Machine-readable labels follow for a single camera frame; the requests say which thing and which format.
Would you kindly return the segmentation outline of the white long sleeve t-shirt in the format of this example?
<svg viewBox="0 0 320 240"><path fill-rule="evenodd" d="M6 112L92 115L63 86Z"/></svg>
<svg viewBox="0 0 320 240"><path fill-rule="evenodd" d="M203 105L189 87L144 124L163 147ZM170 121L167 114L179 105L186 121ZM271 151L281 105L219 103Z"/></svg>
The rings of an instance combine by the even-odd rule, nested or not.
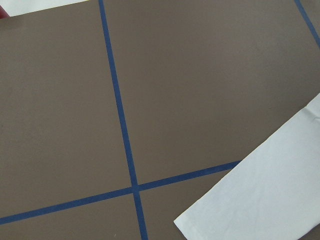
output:
<svg viewBox="0 0 320 240"><path fill-rule="evenodd" d="M174 220L188 240L297 240L319 222L318 96Z"/></svg>

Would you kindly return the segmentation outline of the red object at corner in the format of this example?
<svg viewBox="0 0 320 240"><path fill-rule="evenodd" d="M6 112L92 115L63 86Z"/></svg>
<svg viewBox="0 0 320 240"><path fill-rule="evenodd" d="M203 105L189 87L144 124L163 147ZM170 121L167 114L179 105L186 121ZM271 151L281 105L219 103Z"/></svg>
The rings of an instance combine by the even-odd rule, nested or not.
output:
<svg viewBox="0 0 320 240"><path fill-rule="evenodd" d="M8 17L10 17L10 15L0 5L0 19L5 19L5 18L8 18Z"/></svg>

